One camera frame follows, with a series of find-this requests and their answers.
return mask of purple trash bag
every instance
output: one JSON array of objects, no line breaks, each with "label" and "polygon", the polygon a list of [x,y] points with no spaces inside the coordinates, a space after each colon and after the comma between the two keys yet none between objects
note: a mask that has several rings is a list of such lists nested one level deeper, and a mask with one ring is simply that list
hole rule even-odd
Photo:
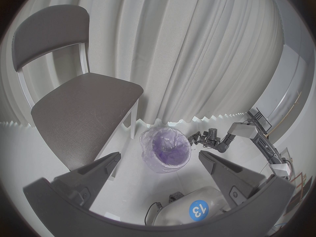
[{"label": "purple trash bag", "polygon": [[152,127],[140,136],[142,158],[156,173],[169,173],[182,168],[191,157],[191,145],[177,129]]}]

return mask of robotic arm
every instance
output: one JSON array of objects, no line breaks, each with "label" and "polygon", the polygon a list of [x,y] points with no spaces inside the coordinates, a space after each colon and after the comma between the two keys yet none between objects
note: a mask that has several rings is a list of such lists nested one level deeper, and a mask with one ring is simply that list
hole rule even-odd
[{"label": "robotic arm", "polygon": [[209,131],[205,131],[203,135],[201,135],[200,132],[197,132],[190,136],[188,140],[191,145],[193,143],[196,145],[201,143],[206,148],[213,148],[220,153],[224,153],[229,148],[229,145],[234,140],[235,136],[249,138],[265,156],[275,175],[283,177],[288,177],[290,175],[290,168],[287,164],[287,160],[280,156],[278,150],[254,123],[233,123],[222,141],[217,137],[216,128],[210,128]]}]

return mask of curtain fold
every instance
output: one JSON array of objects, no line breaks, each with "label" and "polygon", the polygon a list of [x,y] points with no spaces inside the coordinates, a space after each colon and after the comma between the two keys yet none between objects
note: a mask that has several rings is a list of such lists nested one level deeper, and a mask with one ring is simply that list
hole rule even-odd
[{"label": "curtain fold", "polygon": [[[194,116],[248,111],[268,85],[283,49],[273,0],[29,0],[25,7],[31,10],[18,14],[7,37],[30,14],[63,3],[78,4],[90,15],[90,71],[143,87],[137,118],[147,124],[156,118],[190,122]],[[6,58],[9,39],[1,49]],[[76,52],[58,50],[27,66],[26,82],[35,101],[80,73]],[[0,69],[13,69],[12,62],[1,63]],[[16,91],[0,83],[0,89]],[[22,100],[1,93],[0,101]],[[12,120],[22,122],[22,113],[30,123],[30,110],[18,106],[3,109],[2,121],[9,121],[13,109]]]}]

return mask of gray upholstered chair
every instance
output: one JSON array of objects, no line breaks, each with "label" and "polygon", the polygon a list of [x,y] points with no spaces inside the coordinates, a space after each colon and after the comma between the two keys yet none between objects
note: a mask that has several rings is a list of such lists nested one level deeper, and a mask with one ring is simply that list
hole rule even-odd
[{"label": "gray upholstered chair", "polygon": [[[39,133],[70,170],[94,161],[129,113],[135,135],[141,86],[88,72],[85,43],[89,14],[75,5],[56,5],[27,18],[12,41],[14,69],[31,108]],[[27,88],[22,67],[54,50],[79,44],[82,75],[54,89],[36,104]]]}]

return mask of blue sticker with number 13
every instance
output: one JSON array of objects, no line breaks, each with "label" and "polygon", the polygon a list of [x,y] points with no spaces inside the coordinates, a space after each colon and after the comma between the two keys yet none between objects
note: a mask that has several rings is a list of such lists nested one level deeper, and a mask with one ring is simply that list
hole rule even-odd
[{"label": "blue sticker with number 13", "polygon": [[196,200],[190,205],[189,215],[194,221],[205,219],[208,213],[209,205],[204,200]]}]

